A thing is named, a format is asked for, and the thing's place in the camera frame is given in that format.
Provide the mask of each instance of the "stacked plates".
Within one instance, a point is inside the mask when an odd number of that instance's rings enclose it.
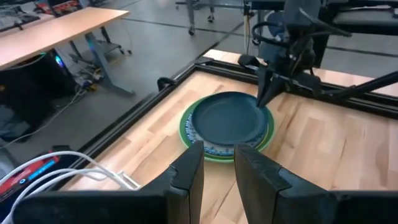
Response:
[[[256,98],[240,92],[224,92],[192,104],[180,122],[180,137],[189,147],[205,143],[205,159],[233,162],[234,144],[261,151],[274,135],[274,118],[267,108],[257,108]]]

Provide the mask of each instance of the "computer tower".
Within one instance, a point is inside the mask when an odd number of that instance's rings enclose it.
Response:
[[[25,63],[43,57],[23,70],[48,100],[75,94],[76,83],[58,53],[52,49],[30,58]]]

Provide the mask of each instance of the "wooden tabletop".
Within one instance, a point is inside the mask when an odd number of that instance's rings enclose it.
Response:
[[[0,70],[13,66],[57,44],[86,34],[129,11],[87,7],[0,38]]]
[[[234,63],[239,57],[217,50],[206,56]],[[316,74],[339,85],[370,79],[327,70]],[[221,91],[255,95],[257,86],[196,72],[96,160],[147,184],[185,150],[178,135],[185,109]],[[398,86],[381,91],[396,95]],[[285,93],[267,106],[276,129],[263,153],[290,171],[325,189],[398,189],[398,121]],[[111,181],[76,177],[63,190],[118,188]],[[233,164],[205,161],[201,223],[247,223]]]

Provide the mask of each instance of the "desk leg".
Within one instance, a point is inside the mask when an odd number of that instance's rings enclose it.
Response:
[[[104,56],[104,52],[101,49],[100,44],[98,43],[97,39],[95,38],[92,32],[89,32],[85,35],[88,46],[90,47],[91,52],[94,55],[96,64],[101,67],[101,72],[104,76],[104,79],[107,83],[112,84],[116,88],[126,91],[128,93],[134,93],[132,87],[123,81],[117,82],[116,77],[112,74],[111,68],[109,67],[109,63]]]
[[[185,0],[185,3],[187,4],[187,11],[188,11],[188,17],[189,17],[189,31],[188,33],[190,35],[195,34],[195,16],[193,14],[193,3],[192,0]]]

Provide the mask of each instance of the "chair wheel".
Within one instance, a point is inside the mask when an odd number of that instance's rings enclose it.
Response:
[[[195,34],[195,28],[191,27],[188,30],[189,35],[194,35]]]
[[[208,16],[207,17],[207,22],[213,23],[214,22],[214,16]]]

